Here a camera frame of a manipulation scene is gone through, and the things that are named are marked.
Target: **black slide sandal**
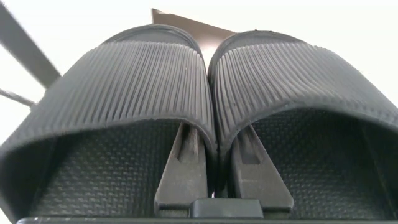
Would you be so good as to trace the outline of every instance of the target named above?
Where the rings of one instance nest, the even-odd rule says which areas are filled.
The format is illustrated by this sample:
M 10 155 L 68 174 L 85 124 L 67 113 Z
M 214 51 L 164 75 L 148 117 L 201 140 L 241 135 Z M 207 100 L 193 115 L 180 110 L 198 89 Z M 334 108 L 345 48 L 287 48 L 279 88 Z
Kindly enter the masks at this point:
M 174 171 L 173 159 L 187 172 L 203 172 L 201 184 L 196 191 L 162 191 L 160 184 L 158 203 L 172 203 L 161 193 L 176 190 L 188 205 L 211 193 L 203 151 L 215 166 L 216 139 L 205 66 L 196 46 L 179 42 L 185 34 L 164 27 L 175 34 L 172 43 L 159 34 L 156 42 L 108 42 L 82 56 L 2 145 L 0 203 L 13 223 L 153 217 L 161 209 L 154 207 L 156 189 L 165 166 L 165 174 Z M 176 157 L 169 157 L 171 148 Z
M 211 61 L 219 195 L 228 182 L 265 216 L 397 219 L 397 108 L 333 52 L 269 34 L 236 34 Z

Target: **black plastic holder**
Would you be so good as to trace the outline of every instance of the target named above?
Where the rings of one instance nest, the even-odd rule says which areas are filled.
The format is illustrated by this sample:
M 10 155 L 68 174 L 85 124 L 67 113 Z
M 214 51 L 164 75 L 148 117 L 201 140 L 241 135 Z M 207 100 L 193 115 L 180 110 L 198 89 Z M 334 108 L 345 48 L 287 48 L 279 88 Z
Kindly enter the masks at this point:
M 188 217 L 190 204 L 208 198 L 205 145 L 198 131 L 181 124 L 155 195 L 157 217 Z
M 285 218 L 294 200 L 252 126 L 235 138 L 231 149 L 232 179 L 236 198 L 258 199 L 264 215 Z

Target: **metal bar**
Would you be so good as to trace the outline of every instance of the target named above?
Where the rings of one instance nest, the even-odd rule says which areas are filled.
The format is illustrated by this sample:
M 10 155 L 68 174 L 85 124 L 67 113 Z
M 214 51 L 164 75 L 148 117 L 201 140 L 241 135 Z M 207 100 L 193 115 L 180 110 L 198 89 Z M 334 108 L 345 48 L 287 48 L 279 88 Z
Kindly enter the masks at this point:
M 46 89 L 61 77 L 1 1 L 0 44 Z
M 28 107 L 32 107 L 35 105 L 33 101 L 28 100 L 27 98 L 24 98 L 18 94 L 11 93 L 6 90 L 0 89 L 0 95 L 9 98 L 10 100 L 14 100 L 18 103 L 22 103 L 23 105 L 26 105 Z

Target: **black rubber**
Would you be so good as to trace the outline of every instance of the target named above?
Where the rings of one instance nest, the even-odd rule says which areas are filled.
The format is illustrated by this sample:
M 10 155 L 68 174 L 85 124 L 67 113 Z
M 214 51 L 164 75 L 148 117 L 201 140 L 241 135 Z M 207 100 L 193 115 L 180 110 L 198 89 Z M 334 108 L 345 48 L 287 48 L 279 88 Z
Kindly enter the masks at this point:
M 0 206 L 12 222 L 153 217 L 181 122 L 197 128 L 215 163 L 210 89 L 195 46 L 133 40 L 82 56 L 2 146 Z
M 265 220 L 265 219 L 250 219 L 250 218 L 27 218 L 18 222 L 18 224 L 378 224 L 379 221 L 349 221 L 349 220 Z M 396 221 L 385 221 L 385 224 L 397 224 Z
M 395 220 L 397 108 L 333 52 L 251 33 L 262 41 L 226 40 L 209 69 L 218 187 L 227 181 L 232 142 L 252 124 L 294 198 L 290 218 Z

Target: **textured footbed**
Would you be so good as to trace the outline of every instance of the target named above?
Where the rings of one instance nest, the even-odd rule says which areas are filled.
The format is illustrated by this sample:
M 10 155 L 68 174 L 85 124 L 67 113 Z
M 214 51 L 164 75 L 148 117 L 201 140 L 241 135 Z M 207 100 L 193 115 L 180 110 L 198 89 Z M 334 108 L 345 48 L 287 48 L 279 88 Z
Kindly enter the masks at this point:
M 294 198 L 292 219 L 391 220 L 397 207 L 361 123 L 301 109 L 253 124 Z
M 152 121 L 59 139 L 29 215 L 153 217 L 178 126 Z

